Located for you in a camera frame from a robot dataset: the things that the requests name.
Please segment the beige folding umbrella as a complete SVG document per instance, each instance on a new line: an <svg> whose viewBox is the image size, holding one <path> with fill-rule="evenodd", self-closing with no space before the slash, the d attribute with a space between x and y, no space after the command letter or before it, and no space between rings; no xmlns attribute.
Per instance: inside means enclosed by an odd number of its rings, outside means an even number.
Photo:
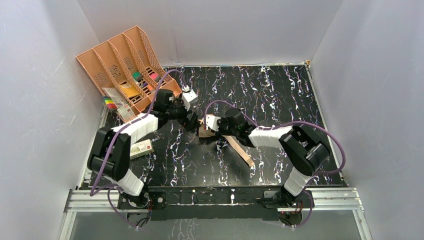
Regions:
<svg viewBox="0 0 424 240"><path fill-rule="evenodd" d="M197 120L200 124L200 127L197 130L197 135L200 139L212 139L212 137L223 137L227 140L229 145L237 154L244 160L244 162L251 168L255 165L251 156L241 147L241 144L236 140L235 137L230 135L220 135L216 134L212 129L206 129L206 125L203 120Z"/></svg>

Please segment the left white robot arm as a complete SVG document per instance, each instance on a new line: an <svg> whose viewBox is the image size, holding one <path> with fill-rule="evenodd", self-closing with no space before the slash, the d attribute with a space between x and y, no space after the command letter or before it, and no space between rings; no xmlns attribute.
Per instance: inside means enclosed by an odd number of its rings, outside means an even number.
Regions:
<svg viewBox="0 0 424 240"><path fill-rule="evenodd" d="M168 121L178 121L187 132L198 129L198 115L192 110L197 100L197 94L187 86L178 97L172 90L159 89L153 102L133 120L113 128L102 127L96 132L88 169L98 177L107 178L127 195L138 197L145 184L130 170L131 146Z"/></svg>

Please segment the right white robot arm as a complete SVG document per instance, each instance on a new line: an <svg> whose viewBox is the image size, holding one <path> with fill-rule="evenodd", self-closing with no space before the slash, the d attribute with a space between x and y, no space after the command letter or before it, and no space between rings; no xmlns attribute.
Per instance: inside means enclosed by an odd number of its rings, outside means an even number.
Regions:
<svg viewBox="0 0 424 240"><path fill-rule="evenodd" d="M293 166L281 188L281 194L287 199L301 194L318 168L331 156L329 145L305 123L285 127L256 126L233 107L224 117L206 117L206 125L220 135L235 137L246 147L282 149Z"/></svg>

